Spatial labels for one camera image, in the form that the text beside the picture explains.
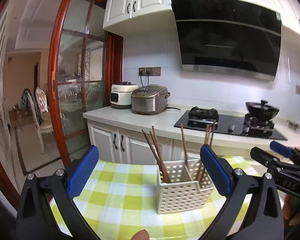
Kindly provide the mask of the person's left hand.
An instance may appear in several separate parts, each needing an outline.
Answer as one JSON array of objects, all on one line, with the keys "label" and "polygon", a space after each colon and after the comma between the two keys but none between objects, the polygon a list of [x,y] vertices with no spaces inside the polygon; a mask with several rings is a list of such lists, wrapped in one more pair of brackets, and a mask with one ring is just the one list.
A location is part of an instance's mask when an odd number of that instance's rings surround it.
[{"label": "person's left hand", "polygon": [[147,230],[142,229],[139,232],[137,232],[131,240],[150,240],[149,233]]}]

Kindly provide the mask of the person's right hand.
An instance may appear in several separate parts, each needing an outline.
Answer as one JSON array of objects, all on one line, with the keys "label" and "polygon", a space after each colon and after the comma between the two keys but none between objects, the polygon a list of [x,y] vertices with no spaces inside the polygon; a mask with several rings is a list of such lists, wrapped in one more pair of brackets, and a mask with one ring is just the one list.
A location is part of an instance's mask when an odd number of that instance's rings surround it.
[{"label": "person's right hand", "polygon": [[300,239],[300,199],[286,194],[282,214],[284,239]]}]

